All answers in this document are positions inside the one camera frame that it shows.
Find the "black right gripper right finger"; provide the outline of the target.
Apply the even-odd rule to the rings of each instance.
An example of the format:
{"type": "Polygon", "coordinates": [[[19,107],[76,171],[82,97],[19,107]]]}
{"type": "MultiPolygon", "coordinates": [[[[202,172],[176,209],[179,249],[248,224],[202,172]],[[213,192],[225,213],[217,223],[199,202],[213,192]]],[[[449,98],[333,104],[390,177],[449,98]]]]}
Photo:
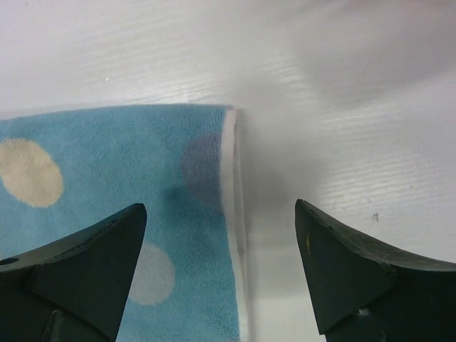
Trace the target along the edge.
{"type": "Polygon", "coordinates": [[[302,199],[295,228],[327,341],[455,340],[455,264],[389,245],[302,199]]]}

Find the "blue dotted cartoon towel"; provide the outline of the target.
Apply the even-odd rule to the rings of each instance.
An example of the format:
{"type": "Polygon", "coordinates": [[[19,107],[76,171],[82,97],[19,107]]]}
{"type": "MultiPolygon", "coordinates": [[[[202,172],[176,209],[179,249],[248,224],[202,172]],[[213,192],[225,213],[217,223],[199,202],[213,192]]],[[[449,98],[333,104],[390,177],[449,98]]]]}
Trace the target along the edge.
{"type": "Polygon", "coordinates": [[[132,204],[147,222],[115,341],[248,341],[235,109],[132,105],[1,122],[1,260],[132,204]]]}

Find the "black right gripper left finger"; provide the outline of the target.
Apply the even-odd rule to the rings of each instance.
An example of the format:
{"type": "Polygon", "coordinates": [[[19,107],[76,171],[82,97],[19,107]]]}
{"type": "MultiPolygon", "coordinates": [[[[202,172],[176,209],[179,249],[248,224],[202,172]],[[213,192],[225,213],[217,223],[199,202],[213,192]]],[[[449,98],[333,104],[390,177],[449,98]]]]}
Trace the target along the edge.
{"type": "Polygon", "coordinates": [[[1,260],[1,340],[115,341],[146,222],[135,203],[1,260]]]}

